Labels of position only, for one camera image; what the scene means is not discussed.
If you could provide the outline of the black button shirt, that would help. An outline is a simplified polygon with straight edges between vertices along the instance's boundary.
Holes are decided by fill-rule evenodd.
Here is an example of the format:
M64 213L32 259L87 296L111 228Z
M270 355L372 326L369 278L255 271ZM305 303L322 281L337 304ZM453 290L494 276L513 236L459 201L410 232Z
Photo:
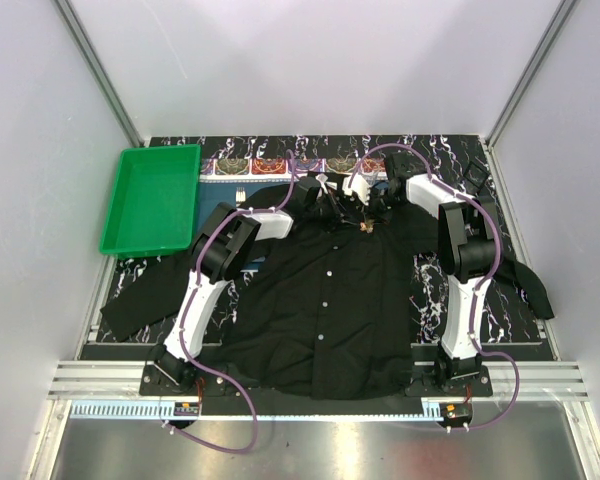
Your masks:
M408 202L395 230L355 256L331 254L289 275L257 273L240 294L237 318L217 350L259 385L318 400L396 393L412 377L411 280L419 254L438 252L438 221ZM165 317L177 319L188 284L190 246L149 268L102 308L117 340ZM554 313L539 277L502 253L491 279L519 286L534 315Z

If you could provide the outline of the gold brooch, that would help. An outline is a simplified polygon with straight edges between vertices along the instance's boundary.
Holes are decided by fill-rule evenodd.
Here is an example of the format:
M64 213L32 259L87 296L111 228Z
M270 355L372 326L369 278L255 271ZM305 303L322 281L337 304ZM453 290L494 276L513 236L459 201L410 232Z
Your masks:
M366 234L372 234L375 230L376 222L373 219L364 220L360 223L360 231Z

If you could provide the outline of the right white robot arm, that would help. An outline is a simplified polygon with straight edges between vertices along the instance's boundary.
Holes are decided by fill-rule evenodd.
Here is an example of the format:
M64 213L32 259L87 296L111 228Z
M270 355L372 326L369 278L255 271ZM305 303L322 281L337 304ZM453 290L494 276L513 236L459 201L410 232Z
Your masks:
M448 279L448 306L433 375L440 393L456 396L481 376L482 309L502 259L495 210L426 168L415 169L404 153L388 155L384 169L386 207L408 201L438 221L437 257Z

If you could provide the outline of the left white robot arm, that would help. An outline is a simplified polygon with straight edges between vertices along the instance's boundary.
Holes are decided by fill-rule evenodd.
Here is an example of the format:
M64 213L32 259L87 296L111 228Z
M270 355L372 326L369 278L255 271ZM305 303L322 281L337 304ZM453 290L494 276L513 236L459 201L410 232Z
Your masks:
M267 208L218 204L194 238L187 289L176 324L154 356L161 384L176 396L194 388L192 364L201 353L215 304L248 263L256 242L284 239L294 224L314 215L341 220L340 199L366 205L369 197L370 186L362 177L348 175L331 181L319 174L293 180L282 201Z

